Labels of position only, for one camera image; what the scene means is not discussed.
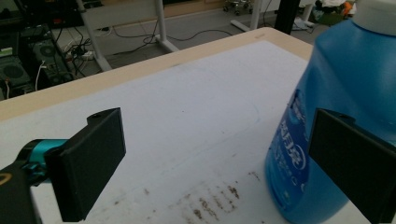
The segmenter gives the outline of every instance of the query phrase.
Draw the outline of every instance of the black cable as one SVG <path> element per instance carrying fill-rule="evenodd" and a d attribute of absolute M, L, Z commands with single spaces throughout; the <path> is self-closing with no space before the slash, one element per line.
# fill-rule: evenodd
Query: black cable
<path fill-rule="evenodd" d="M 32 33 L 32 35 L 31 35 L 31 37 L 34 37 L 34 36 L 35 36 L 35 32 L 37 31 L 37 27 L 38 27 L 38 26 L 36 26 L 35 29 L 33 30 L 33 33 Z M 33 43 L 33 45 L 30 47 L 30 49 L 34 49 L 36 43 L 37 43 L 37 41 L 35 41 L 35 43 Z"/>
<path fill-rule="evenodd" d="M 81 35 L 81 39 L 79 40 L 79 44 L 81 45 L 82 44 L 82 40 L 84 39 L 84 35 L 77 29 L 76 26 L 74 28 L 79 33 L 79 35 Z"/>
<path fill-rule="evenodd" d="M 55 44 L 58 43 L 59 37 L 61 37 L 61 34 L 62 34 L 62 31 L 63 31 L 63 30 L 64 30 L 64 28 L 61 27 L 61 30 L 59 31 L 58 37 L 56 37 Z"/>
<path fill-rule="evenodd" d="M 59 70 L 59 66 L 58 66 L 58 62 L 56 61 L 56 54 L 53 55 L 53 61 L 55 62 L 55 69 L 56 69 L 56 73 L 59 76 L 59 74 L 61 73 L 61 71 Z"/>
<path fill-rule="evenodd" d="M 206 33 L 206 32 L 222 32 L 222 33 L 227 34 L 227 35 L 232 35 L 232 34 L 226 32 L 226 31 L 222 31 L 222 30 L 204 30 L 204 31 L 198 32 L 197 34 L 193 35 L 192 37 L 189 37 L 189 38 L 186 38 L 186 39 L 179 39 L 179 38 L 175 38 L 175 37 L 172 37 L 172 36 L 169 36 L 169 35 L 167 35 L 167 37 L 169 37 L 171 39 L 174 39 L 174 40 L 177 40 L 177 41 L 187 41 L 187 40 L 194 39 L 196 36 L 198 36 L 198 35 L 200 35 L 202 33 Z"/>
<path fill-rule="evenodd" d="M 76 65 L 76 60 L 81 60 L 81 56 L 77 56 L 72 60 L 72 64 L 75 68 L 75 76 L 77 76 L 78 73 L 80 73 L 83 77 L 85 77 L 85 74 L 80 70 L 81 66 L 84 64 L 84 60 L 82 60 L 82 63 L 80 63 L 79 65 Z"/>
<path fill-rule="evenodd" d="M 263 22 L 264 27 L 265 27 L 265 24 L 273 27 L 271 24 L 265 22 L 265 13 L 267 13 L 268 7 L 271 5 L 271 3 L 272 3 L 272 0 L 270 0 L 270 2 L 268 3 L 267 7 L 264 10 L 264 13 L 262 14 L 262 22 Z"/>
<path fill-rule="evenodd" d="M 128 50 L 128 51 L 124 51 L 124 52 L 119 52 L 119 53 L 115 53 L 115 54 L 113 54 L 113 55 L 119 55 L 119 54 L 123 54 L 123 53 L 133 53 L 133 52 L 135 52 L 135 51 L 137 51 L 137 50 L 139 50 L 139 49 L 142 49 L 143 47 L 145 47 L 145 46 L 147 46 L 147 45 L 149 45 L 149 44 L 154 44 L 154 43 L 156 43 L 156 42 L 152 42 L 152 40 L 154 39 L 154 37 L 155 37 L 155 32 L 156 32 L 156 30 L 157 30 L 157 26 L 158 26 L 158 20 L 157 20 L 157 22 L 155 23 L 155 27 L 154 27 L 154 31 L 152 32 L 152 35 L 134 35 L 134 36 L 121 36 L 121 35 L 117 35 L 117 33 L 116 33 L 116 35 L 117 36 L 119 36 L 119 37 L 123 37 L 123 38 L 135 38 L 135 37 L 144 37 L 145 36 L 145 38 L 143 39 L 143 45 L 141 45 L 141 46 L 139 46 L 139 47 L 137 47 L 137 48 L 135 48 L 135 49 L 133 49 L 133 50 Z"/>

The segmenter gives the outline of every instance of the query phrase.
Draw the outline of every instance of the cable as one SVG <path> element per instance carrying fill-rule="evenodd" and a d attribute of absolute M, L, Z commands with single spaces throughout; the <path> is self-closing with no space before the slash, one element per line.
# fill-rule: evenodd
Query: cable
<path fill-rule="evenodd" d="M 102 36 L 108 36 L 108 35 L 111 35 L 111 33 L 113 33 L 113 27 L 112 26 L 110 26 L 109 28 L 108 28 L 108 31 L 107 31 L 107 34 L 104 34 L 104 35 L 96 35 L 97 37 L 102 37 Z"/>
<path fill-rule="evenodd" d="M 37 28 L 38 28 L 38 26 L 36 26 L 35 29 L 33 30 L 33 33 L 31 34 L 31 37 L 34 37 L 34 36 L 35 36 L 35 32 L 37 31 Z M 34 49 L 36 43 L 37 43 L 37 42 L 35 41 L 35 43 L 33 43 L 33 45 L 32 45 L 30 48 L 31 48 L 31 49 Z"/>
<path fill-rule="evenodd" d="M 75 26 L 74 28 L 75 28 L 75 30 L 77 31 L 77 33 L 79 33 L 79 35 L 81 35 L 81 40 L 79 40 L 79 44 L 81 45 L 81 44 L 82 44 L 82 41 L 84 40 L 84 35 L 77 29 L 76 26 Z"/>
<path fill-rule="evenodd" d="M 271 27 L 273 27 L 271 24 L 265 23 L 265 13 L 267 13 L 268 7 L 271 5 L 271 3 L 272 3 L 272 0 L 270 0 L 270 2 L 268 3 L 267 7 L 264 10 L 264 13 L 262 14 L 262 22 L 263 22 L 264 27 L 265 27 L 265 24 L 270 25 Z"/>
<path fill-rule="evenodd" d="M 38 87 L 37 87 L 37 85 L 38 85 L 38 77 L 40 76 L 41 68 L 47 68 L 47 66 L 43 66 L 45 62 L 46 61 L 43 61 L 43 63 L 40 64 L 40 66 L 38 67 L 37 76 L 35 77 L 35 90 L 36 91 L 38 91 Z"/>
<path fill-rule="evenodd" d="M 147 45 L 149 45 L 149 44 L 154 44 L 154 43 L 156 43 L 156 42 L 152 42 L 152 40 L 153 40 L 154 37 L 155 37 L 155 32 L 156 32 L 156 30 L 157 30 L 157 26 L 158 26 L 158 20 L 157 20 L 156 23 L 155 23 L 155 27 L 154 27 L 154 31 L 152 32 L 152 35 L 122 36 L 122 35 L 118 35 L 116 29 L 114 29 L 114 33 L 115 33 L 117 36 L 119 36 L 119 37 L 124 37 L 124 38 L 135 38 L 135 37 L 144 37 L 144 36 L 145 36 L 145 38 L 143 39 L 143 43 L 144 43 L 144 44 L 143 44 L 142 46 L 137 47 L 137 48 L 135 48 L 135 49 L 133 49 L 133 50 L 124 51 L 124 52 L 120 52 L 120 53 L 115 53 L 115 54 L 113 54 L 113 55 L 118 55 L 118 54 L 122 54 L 122 53 L 133 53 L 133 52 L 135 52 L 135 51 L 137 51 L 137 50 L 139 50 L 139 49 L 142 49 L 143 47 L 145 47 L 145 46 L 147 46 Z"/>
<path fill-rule="evenodd" d="M 59 31 L 58 37 L 56 37 L 55 43 L 58 43 L 59 37 L 61 37 L 62 31 L 64 30 L 63 27 L 61 27 L 61 30 Z"/>
<path fill-rule="evenodd" d="M 9 86 L 8 86 L 8 79 L 6 79 L 6 86 L 7 86 L 7 94 L 6 94 L 6 99 L 9 99 Z"/>
<path fill-rule="evenodd" d="M 82 71 L 80 70 L 80 67 L 84 64 L 84 62 L 80 63 L 79 65 L 76 65 L 76 60 L 81 60 L 81 57 L 76 55 L 72 60 L 72 64 L 75 68 L 75 76 L 78 76 L 78 73 L 80 73 L 83 77 L 85 77 L 85 74 L 82 73 Z"/>
<path fill-rule="evenodd" d="M 192 37 L 189 37 L 189 38 L 186 38 L 186 39 L 179 39 L 179 38 L 175 38 L 175 37 L 172 37 L 172 36 L 169 36 L 169 35 L 167 35 L 167 37 L 169 37 L 171 39 L 174 39 L 174 40 L 177 40 L 177 41 L 187 41 L 187 40 L 194 39 L 196 36 L 198 36 L 198 35 L 200 35 L 202 33 L 206 33 L 206 32 L 221 32 L 221 33 L 224 33 L 224 34 L 227 34 L 227 35 L 232 35 L 232 34 L 226 32 L 226 31 L 222 31 L 222 30 L 204 30 L 204 31 L 198 32 L 197 34 L 193 35 Z"/>
<path fill-rule="evenodd" d="M 80 66 L 79 70 L 82 71 L 84 70 L 84 68 L 87 66 L 88 64 L 88 58 L 86 60 L 84 60 L 84 62 L 82 63 L 82 65 Z"/>

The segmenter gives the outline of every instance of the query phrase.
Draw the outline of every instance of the wire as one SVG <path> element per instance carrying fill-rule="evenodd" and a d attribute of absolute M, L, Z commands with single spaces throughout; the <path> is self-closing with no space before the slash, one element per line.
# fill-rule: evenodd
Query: wire
<path fill-rule="evenodd" d="M 33 33 L 32 33 L 32 35 L 31 35 L 31 37 L 34 37 L 34 36 L 35 36 L 35 32 L 37 31 L 37 29 L 38 29 L 38 26 L 36 26 L 35 29 L 33 30 Z M 30 48 L 31 48 L 31 49 L 34 49 L 36 43 L 37 43 L 37 42 L 35 41 L 35 43 L 33 43 L 33 45 L 32 45 Z"/>
<path fill-rule="evenodd" d="M 104 34 L 104 35 L 96 35 L 96 36 L 97 37 L 108 36 L 108 35 L 111 35 L 111 33 L 113 33 L 113 27 L 112 26 L 108 27 L 108 31 L 107 31 L 106 34 Z"/>
<path fill-rule="evenodd" d="M 88 64 L 88 58 L 86 60 L 84 60 L 84 62 L 81 65 L 82 67 L 80 66 L 79 70 L 80 71 L 84 70 L 84 68 L 87 66 L 87 64 Z"/>
<path fill-rule="evenodd" d="M 154 37 L 155 37 L 155 32 L 156 32 L 156 30 L 157 30 L 157 26 L 158 26 L 158 20 L 157 20 L 156 23 L 155 23 L 154 31 L 152 32 L 151 35 L 122 36 L 122 35 L 118 35 L 116 29 L 114 29 L 114 33 L 115 33 L 117 36 L 119 36 L 119 37 L 124 37 L 124 38 L 145 37 L 145 38 L 143 39 L 143 43 L 144 43 L 143 45 L 141 45 L 141 46 L 139 46 L 139 47 L 137 47 L 137 48 L 135 48 L 135 49 L 133 49 L 133 50 L 124 51 L 124 52 L 120 52 L 120 53 L 115 53 L 115 54 L 113 54 L 113 55 L 118 55 L 118 54 L 122 54 L 122 53 L 133 53 L 133 52 L 136 52 L 136 51 L 139 50 L 139 49 L 142 49 L 143 47 L 145 47 L 145 46 L 147 46 L 147 45 L 149 45 L 149 44 L 154 44 L 154 43 L 156 43 L 156 42 L 152 42 L 152 40 L 153 40 Z"/>
<path fill-rule="evenodd" d="M 271 24 L 265 22 L 265 13 L 267 13 L 268 7 L 271 5 L 271 3 L 272 3 L 272 0 L 270 0 L 270 2 L 267 4 L 267 7 L 265 8 L 264 13 L 262 14 L 262 22 L 263 22 L 264 26 L 265 26 L 265 24 L 267 24 L 267 25 L 273 27 Z"/>
<path fill-rule="evenodd" d="M 67 55 L 68 53 L 70 53 L 72 56 L 71 63 L 73 64 L 73 66 L 75 68 L 74 75 L 77 77 L 78 74 L 81 74 L 83 77 L 85 77 L 85 74 L 82 72 L 82 70 L 85 68 L 86 62 L 85 62 L 85 60 L 82 60 L 82 55 L 84 55 L 87 52 L 86 47 L 90 46 L 92 44 L 92 42 L 89 38 L 87 38 L 84 41 L 84 35 L 77 29 L 77 27 L 74 27 L 74 29 L 78 32 L 81 39 L 79 40 L 78 44 L 74 44 L 74 45 L 70 46 L 70 44 L 72 44 L 73 42 L 75 42 L 75 43 L 77 42 L 77 40 L 73 37 L 73 40 L 70 41 L 67 44 L 66 48 L 64 49 L 65 50 L 64 54 Z"/>
<path fill-rule="evenodd" d="M 61 30 L 59 31 L 58 37 L 56 37 L 55 43 L 58 43 L 59 37 L 61 37 L 63 30 L 64 30 L 64 28 L 62 27 Z"/>
<path fill-rule="evenodd" d="M 8 79 L 6 79 L 6 86 L 7 86 L 7 94 L 6 94 L 6 99 L 9 99 L 9 86 L 8 86 Z"/>
<path fill-rule="evenodd" d="M 66 47 L 64 47 L 64 52 L 69 51 L 68 48 L 69 48 L 69 46 L 70 46 L 73 42 L 76 42 L 76 40 L 75 40 L 75 39 L 72 39 L 72 40 L 66 45 Z"/>
<path fill-rule="evenodd" d="M 36 90 L 36 91 L 38 91 L 38 87 L 37 87 L 37 85 L 38 85 L 38 77 L 40 76 L 41 68 L 46 68 L 46 66 L 43 66 L 45 62 L 46 62 L 46 61 L 43 61 L 43 63 L 40 64 L 40 66 L 38 67 L 37 76 L 35 77 L 35 90 Z"/>
<path fill-rule="evenodd" d="M 221 33 L 224 33 L 224 34 L 227 34 L 227 35 L 232 35 L 232 34 L 226 32 L 226 31 L 222 31 L 222 30 L 204 30 L 204 31 L 198 32 L 197 34 L 195 34 L 195 35 L 193 35 L 193 36 L 191 36 L 189 38 L 186 38 L 186 39 L 179 39 L 179 38 L 175 38 L 175 37 L 172 37 L 172 36 L 169 36 L 169 35 L 167 35 L 167 37 L 169 37 L 171 39 L 174 39 L 174 40 L 177 40 L 177 41 L 187 41 L 187 40 L 194 39 L 196 36 L 198 36 L 198 35 L 200 35 L 202 33 L 206 33 L 206 32 L 221 32 Z"/>

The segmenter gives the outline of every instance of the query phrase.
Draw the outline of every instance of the blue bottle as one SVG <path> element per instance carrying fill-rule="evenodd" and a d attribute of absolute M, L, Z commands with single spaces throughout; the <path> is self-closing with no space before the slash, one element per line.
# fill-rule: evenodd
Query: blue bottle
<path fill-rule="evenodd" d="M 396 143 L 396 1 L 360 0 L 353 21 L 320 35 L 265 160 L 269 190 L 292 223 L 319 223 L 348 201 L 306 150 L 317 107 Z"/>

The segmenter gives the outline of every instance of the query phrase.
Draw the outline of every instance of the white table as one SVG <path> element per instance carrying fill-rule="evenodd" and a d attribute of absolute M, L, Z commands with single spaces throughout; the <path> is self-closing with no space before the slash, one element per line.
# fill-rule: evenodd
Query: white table
<path fill-rule="evenodd" d="M 120 107 L 127 154 L 85 223 L 286 223 L 263 160 L 310 50 L 264 28 L 0 102 L 0 166 Z M 34 195 L 61 223 L 51 185 Z M 348 204 L 328 223 L 368 222 Z"/>

